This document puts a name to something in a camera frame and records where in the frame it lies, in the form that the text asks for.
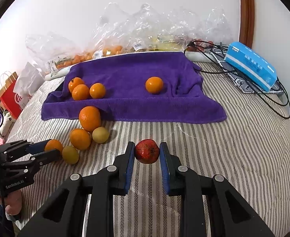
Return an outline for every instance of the blue tissue box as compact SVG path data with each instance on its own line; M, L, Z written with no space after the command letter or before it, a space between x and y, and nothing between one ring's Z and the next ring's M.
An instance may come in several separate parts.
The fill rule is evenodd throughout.
M266 92L270 91L277 80L275 68L240 42L229 45L225 61L247 75Z

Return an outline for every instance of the purple towel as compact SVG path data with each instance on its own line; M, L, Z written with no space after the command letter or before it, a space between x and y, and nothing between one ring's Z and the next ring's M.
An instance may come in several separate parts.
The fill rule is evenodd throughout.
M210 123L226 119L222 106L203 94L203 78L181 52L131 53L82 62L70 69L65 81L42 106L42 119L78 119L85 106L100 109L101 119L146 122ZM145 89L158 76L164 88L158 95ZM90 88L102 83L102 99L74 101L68 83L80 77Z

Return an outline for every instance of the white wall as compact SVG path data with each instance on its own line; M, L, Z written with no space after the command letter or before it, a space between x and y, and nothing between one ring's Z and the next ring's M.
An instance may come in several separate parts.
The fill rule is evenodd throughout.
M290 98L290 12L280 0L255 0L253 49L277 70Z
M109 2L117 2L128 13L149 3L159 12L184 6L206 18L212 8L224 8L234 39L238 40L240 0L15 0L0 19L0 75L19 73L27 61L26 34L53 31L84 47L92 29Z

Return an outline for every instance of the silver screw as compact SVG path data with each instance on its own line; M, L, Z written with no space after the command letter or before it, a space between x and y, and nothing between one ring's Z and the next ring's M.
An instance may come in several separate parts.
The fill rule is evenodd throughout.
M78 180L80 178L80 175L79 174L72 174L71 176L70 176L70 179L71 180L73 180L73 181L76 181L76 180Z
M224 181L224 177L222 175L215 175L215 180L218 182L223 182Z
M187 168L186 166L179 166L179 167L178 167L178 170L179 170L180 172L187 172L188 168Z
M110 165L110 166L108 166L107 170L108 170L109 172L114 172L114 171L116 170L116 166L114 166L114 165Z

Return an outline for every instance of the mattress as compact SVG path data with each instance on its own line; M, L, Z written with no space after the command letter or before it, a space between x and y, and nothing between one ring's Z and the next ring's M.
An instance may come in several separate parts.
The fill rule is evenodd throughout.
M208 63L199 63L212 71ZM80 152L76 165L63 161L43 166L34 184L22 189L21 229L45 200L71 174L96 174L125 152L128 141L146 138L158 144L166 141L171 154L183 165L200 175L221 174L253 207L277 237L290 231L290 119L272 112L255 94L243 94L226 75L203 74L204 93L219 102L227 119L220 123L187 124L180 122L102 122L110 131L105 144L93 143ZM9 141L27 139L38 142L59 139L69 145L69 133L80 127L78 120L41 120L41 107L49 92L63 78L45 82L33 96L15 123ZM269 95L278 100L275 94ZM271 103L280 113L284 108ZM90 197L86 206L88 213ZM130 191L127 196L114 196L114 236L178 236L180 197L166 196L160 163L144 165L135 160ZM204 197L206 228L210 225ZM84 219L83 236L87 225Z

